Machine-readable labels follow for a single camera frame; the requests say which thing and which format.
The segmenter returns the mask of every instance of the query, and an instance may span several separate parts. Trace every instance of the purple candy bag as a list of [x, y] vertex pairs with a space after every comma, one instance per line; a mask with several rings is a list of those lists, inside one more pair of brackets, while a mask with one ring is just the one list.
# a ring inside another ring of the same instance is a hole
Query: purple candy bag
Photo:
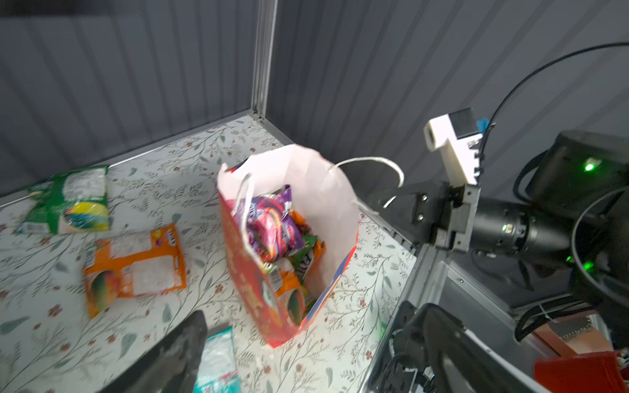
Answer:
[[[234, 201], [227, 201], [233, 208]], [[292, 206], [291, 186], [285, 185], [272, 194], [252, 198], [247, 214], [249, 243], [263, 262], [273, 262], [305, 246], [289, 211]], [[242, 217], [244, 204], [238, 207]]]

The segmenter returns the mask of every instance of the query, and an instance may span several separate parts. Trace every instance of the gray wall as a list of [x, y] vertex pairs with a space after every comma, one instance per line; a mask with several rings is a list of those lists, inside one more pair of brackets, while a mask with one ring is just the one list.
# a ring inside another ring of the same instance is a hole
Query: gray wall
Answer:
[[[421, 132], [430, 118], [468, 106], [490, 117], [539, 65], [627, 40], [627, 20], [625, 0], [280, 0], [267, 117], [333, 162], [382, 155], [408, 183], [443, 177]], [[629, 136], [628, 66], [629, 50], [611, 49], [533, 79], [498, 118], [483, 194], [510, 198], [519, 169], [560, 130]], [[381, 164], [343, 170], [360, 196], [396, 186]]]
[[0, 195], [251, 105], [257, 0], [0, 19]]

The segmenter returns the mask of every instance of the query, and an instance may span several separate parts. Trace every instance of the paper bag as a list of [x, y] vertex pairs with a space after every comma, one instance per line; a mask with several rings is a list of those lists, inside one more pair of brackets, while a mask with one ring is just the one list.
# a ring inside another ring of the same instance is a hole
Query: paper bag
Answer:
[[[343, 171], [332, 167], [317, 151], [288, 145], [252, 155], [236, 170], [228, 170], [223, 164], [218, 173], [228, 271], [262, 336], [273, 347], [290, 340], [314, 320], [356, 250], [360, 218], [357, 198]], [[236, 199], [239, 206], [247, 199], [250, 202], [252, 196], [274, 192], [284, 184], [291, 186], [293, 208], [326, 243], [320, 263], [306, 281], [318, 300], [300, 326], [291, 321], [270, 289], [270, 282], [260, 270], [262, 261], [249, 245], [244, 222], [236, 221], [226, 203]]]

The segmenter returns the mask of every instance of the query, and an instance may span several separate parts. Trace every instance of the green snack bag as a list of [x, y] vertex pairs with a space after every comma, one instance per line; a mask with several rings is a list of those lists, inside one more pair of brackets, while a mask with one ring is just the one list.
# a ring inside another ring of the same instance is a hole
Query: green snack bag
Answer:
[[108, 231], [107, 166], [56, 174], [28, 189], [37, 201], [15, 233]]
[[299, 268], [299, 264], [301, 263], [301, 260], [315, 246], [316, 239], [317, 239], [316, 236], [312, 236], [312, 235], [303, 235], [302, 238], [304, 239], [305, 246], [303, 246], [303, 248], [298, 249], [297, 252], [295, 252], [294, 254], [288, 257], [288, 259], [291, 260], [291, 264], [295, 268], [295, 270]]

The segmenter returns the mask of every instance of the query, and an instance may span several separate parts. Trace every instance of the red object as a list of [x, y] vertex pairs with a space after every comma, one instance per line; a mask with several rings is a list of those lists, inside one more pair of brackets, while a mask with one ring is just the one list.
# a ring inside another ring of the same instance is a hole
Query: red object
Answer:
[[629, 365], [625, 365], [625, 368], [620, 369], [620, 375], [624, 380], [629, 380]]
[[616, 353], [611, 351], [539, 359], [533, 374], [552, 393], [626, 393]]

